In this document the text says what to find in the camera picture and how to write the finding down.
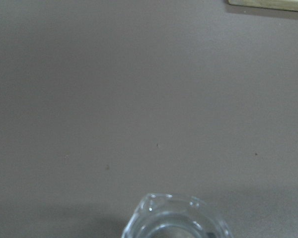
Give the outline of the clear glass cup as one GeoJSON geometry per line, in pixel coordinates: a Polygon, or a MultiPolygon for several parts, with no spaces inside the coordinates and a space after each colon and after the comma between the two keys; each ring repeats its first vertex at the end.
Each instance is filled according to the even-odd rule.
{"type": "Polygon", "coordinates": [[[201,199],[168,193],[145,195],[123,238],[232,238],[221,215],[201,199]]]}

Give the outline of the bamboo cutting board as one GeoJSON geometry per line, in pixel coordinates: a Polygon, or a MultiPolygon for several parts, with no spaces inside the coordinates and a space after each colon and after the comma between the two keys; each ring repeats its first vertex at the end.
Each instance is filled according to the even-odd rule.
{"type": "Polygon", "coordinates": [[[231,5],[298,11],[298,0],[228,0],[231,5]]]}

